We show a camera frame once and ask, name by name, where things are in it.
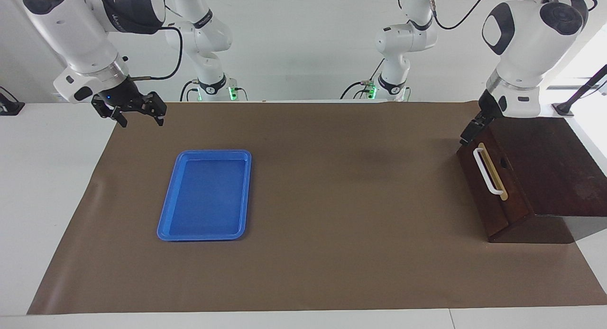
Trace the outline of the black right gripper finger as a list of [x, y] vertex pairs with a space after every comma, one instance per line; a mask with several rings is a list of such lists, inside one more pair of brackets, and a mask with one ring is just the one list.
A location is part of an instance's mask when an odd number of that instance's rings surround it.
[[156, 92], [150, 92], [145, 95], [145, 114], [153, 117], [160, 127], [164, 124], [166, 111], [166, 104]]
[[92, 106], [97, 111], [98, 115], [102, 118], [110, 118], [119, 124], [122, 128], [126, 128], [128, 120], [124, 117], [120, 107], [110, 108], [101, 96], [93, 96]]

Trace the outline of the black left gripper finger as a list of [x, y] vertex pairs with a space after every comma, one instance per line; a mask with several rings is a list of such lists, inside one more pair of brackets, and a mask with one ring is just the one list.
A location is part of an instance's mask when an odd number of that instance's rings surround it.
[[479, 113], [475, 118], [470, 120], [460, 135], [460, 144], [468, 146], [488, 125], [488, 115]]

